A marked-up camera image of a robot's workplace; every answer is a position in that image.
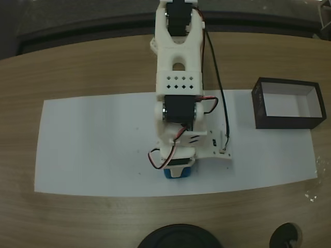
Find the black box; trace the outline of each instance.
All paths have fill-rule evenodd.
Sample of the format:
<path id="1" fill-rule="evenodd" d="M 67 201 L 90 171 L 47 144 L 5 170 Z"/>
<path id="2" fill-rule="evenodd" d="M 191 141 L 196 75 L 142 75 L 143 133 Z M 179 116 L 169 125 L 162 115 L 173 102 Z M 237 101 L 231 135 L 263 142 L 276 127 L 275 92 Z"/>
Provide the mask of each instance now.
<path id="1" fill-rule="evenodd" d="M 257 129 L 313 129 L 326 119 L 318 83 L 261 77 L 252 98 Z"/>

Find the cable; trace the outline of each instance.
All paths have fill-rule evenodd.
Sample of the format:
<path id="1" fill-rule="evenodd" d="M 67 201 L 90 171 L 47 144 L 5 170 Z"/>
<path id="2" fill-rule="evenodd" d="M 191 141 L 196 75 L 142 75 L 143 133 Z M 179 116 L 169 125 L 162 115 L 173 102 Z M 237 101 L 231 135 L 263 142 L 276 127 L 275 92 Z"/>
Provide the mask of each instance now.
<path id="1" fill-rule="evenodd" d="M 217 97 L 213 97 L 213 96 L 205 96 L 205 97 L 197 97 L 197 101 L 204 101 L 204 100 L 215 100 L 215 103 L 212 107 L 211 110 L 204 112 L 204 114 L 210 114 L 212 111 L 214 111 L 214 109 L 217 107 L 218 105 L 218 98 Z"/>
<path id="2" fill-rule="evenodd" d="M 202 20 L 204 21 L 205 19 L 203 17 L 203 14 L 202 14 L 201 10 L 198 9 L 197 7 L 193 7 L 193 9 L 195 9 L 199 13 L 199 15 L 201 16 Z M 217 82 L 218 82 L 218 86 L 219 86 L 219 88 L 221 90 L 221 94 L 222 94 L 223 107 L 224 107 L 224 115 L 225 115 L 225 122 L 226 122 L 226 126 L 227 126 L 227 132 L 226 132 L 227 141 L 226 141 L 225 146 L 223 148 L 223 150 L 225 151 L 227 149 L 227 145 L 228 145 L 229 138 L 230 138 L 230 127 L 229 127 L 228 109 L 227 109 L 227 104 L 225 102 L 225 97 L 224 97 L 224 91 L 223 91 L 223 87 L 222 87 L 222 83 L 221 83 L 221 78 L 219 76 L 219 71 L 218 71 L 218 67 L 217 67 L 217 61 L 216 61 L 216 57 L 215 57 L 214 47 L 213 47 L 212 41 L 210 39 L 210 36 L 209 36 L 208 30 L 207 30 L 207 27 L 205 27 L 204 33 L 207 36 L 207 40 L 208 40 L 208 43 L 210 45 L 210 50 L 212 51 L 212 56 L 213 56 L 213 61 L 214 61 L 214 66 L 215 66 L 215 71 L 216 71 L 216 76 L 217 76 Z"/>
<path id="3" fill-rule="evenodd" d="M 153 153 L 154 151 L 159 151 L 159 150 L 160 150 L 159 148 L 154 148 L 152 151 L 150 151 L 150 152 L 148 153 L 148 159 L 149 159 L 149 161 L 151 162 L 152 166 L 153 166 L 155 169 L 163 169 L 163 168 L 165 168 L 165 167 L 169 164 L 169 162 L 171 161 L 171 159 L 173 158 L 173 156 L 174 156 L 174 154 L 175 154 L 176 146 L 175 146 L 175 145 L 172 146 L 171 151 L 170 151 L 169 156 L 167 157 L 167 159 L 163 162 L 163 164 L 161 164 L 160 167 L 157 167 L 157 166 L 155 165 L 155 163 L 154 163 L 153 158 L 152 158 L 152 153 Z"/>
<path id="4" fill-rule="evenodd" d="M 154 162 L 154 160 L 153 160 L 153 158 L 152 158 L 152 153 L 153 153 L 154 151 L 159 151 L 160 149 L 159 149 L 159 148 L 154 148 L 152 151 L 150 151 L 150 152 L 147 154 L 150 163 L 152 164 L 152 166 L 153 166 L 155 169 L 163 169 L 163 168 L 165 168 L 165 167 L 169 164 L 169 162 L 170 162 L 170 161 L 172 160 L 172 158 L 174 157 L 174 154 L 175 154 L 175 151 L 176 151 L 176 141 L 182 136 L 182 134 L 186 131 L 186 129 L 187 129 L 187 127 L 182 127 L 182 128 L 179 130 L 179 132 L 176 134 L 176 136 L 175 136 L 175 138 L 174 138 L 174 140 L 173 140 L 173 141 L 174 141 L 174 145 L 172 146 L 171 151 L 170 151 L 168 157 L 167 157 L 166 160 L 163 162 L 163 164 L 161 164 L 160 167 L 157 167 L 157 166 L 155 165 L 155 162 Z"/>

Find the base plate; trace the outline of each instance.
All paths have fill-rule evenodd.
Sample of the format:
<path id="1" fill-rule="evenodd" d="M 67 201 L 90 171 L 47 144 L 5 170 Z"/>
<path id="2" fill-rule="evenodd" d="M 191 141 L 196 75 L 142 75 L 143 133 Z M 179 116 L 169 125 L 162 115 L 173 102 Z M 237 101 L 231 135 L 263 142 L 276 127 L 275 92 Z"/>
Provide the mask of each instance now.
<path id="1" fill-rule="evenodd" d="M 197 226 L 177 224 L 165 226 L 149 234 L 138 248 L 223 248 L 208 231 Z"/>

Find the white plastic part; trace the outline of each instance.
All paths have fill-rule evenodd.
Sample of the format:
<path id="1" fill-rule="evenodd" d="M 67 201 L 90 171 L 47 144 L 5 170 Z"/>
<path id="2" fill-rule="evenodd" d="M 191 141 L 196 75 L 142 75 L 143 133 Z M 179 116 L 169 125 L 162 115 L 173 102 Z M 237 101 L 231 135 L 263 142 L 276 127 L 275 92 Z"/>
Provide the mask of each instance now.
<path id="1" fill-rule="evenodd" d="M 171 37 L 168 32 L 166 4 L 172 0 L 160 0 L 156 11 L 155 36 L 151 40 L 151 50 L 157 54 L 155 124 L 159 137 L 162 163 L 170 154 L 174 138 L 182 128 L 180 124 L 164 121 L 163 102 L 165 95 L 203 96 L 201 73 L 201 48 L 203 42 L 203 22 L 199 13 L 192 9 L 191 23 L 187 26 L 186 37 Z M 198 5 L 197 0 L 185 0 L 186 3 Z M 174 64 L 182 64 L 185 70 L 173 70 Z M 168 165 L 172 177 L 180 177 L 183 168 L 190 167 L 196 158 L 226 158 L 230 153 L 221 151 L 224 141 L 220 131 L 208 132 L 205 123 L 204 107 L 201 102 L 195 106 L 195 120 L 192 131 L 185 131 L 176 141 L 176 151 L 172 159 L 190 159 L 186 165 Z"/>

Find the red wire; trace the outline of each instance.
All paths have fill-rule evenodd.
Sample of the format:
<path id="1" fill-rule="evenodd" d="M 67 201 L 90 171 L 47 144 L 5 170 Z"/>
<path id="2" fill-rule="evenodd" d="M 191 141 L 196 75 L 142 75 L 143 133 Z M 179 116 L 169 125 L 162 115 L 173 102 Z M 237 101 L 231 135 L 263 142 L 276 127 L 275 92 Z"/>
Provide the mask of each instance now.
<path id="1" fill-rule="evenodd" d="M 214 103 L 213 107 L 211 108 L 211 110 L 209 110 L 208 112 L 204 112 L 204 114 L 210 114 L 212 111 L 214 111 L 214 109 L 216 108 L 216 106 L 218 104 L 218 98 L 214 97 L 214 96 L 197 97 L 197 100 L 199 102 L 204 101 L 204 100 L 215 100 L 215 103 Z"/>
<path id="2" fill-rule="evenodd" d="M 155 168 L 155 169 L 163 169 L 165 168 L 169 162 L 171 161 L 171 159 L 173 158 L 174 154 L 175 154 L 175 151 L 176 151 L 176 141 L 182 136 L 182 134 L 186 131 L 186 127 L 182 127 L 179 132 L 176 134 L 175 138 L 174 138 L 174 145 L 172 146 L 171 148 L 171 151 L 169 153 L 169 156 L 167 157 L 167 159 L 163 162 L 163 164 L 161 164 L 160 167 L 157 167 L 155 165 L 155 162 L 152 158 L 152 152 L 154 151 L 159 151 L 160 149 L 159 148 L 154 148 L 152 151 L 150 151 L 147 156 L 148 156 L 148 159 L 150 161 L 150 163 L 152 164 L 152 166 Z"/>

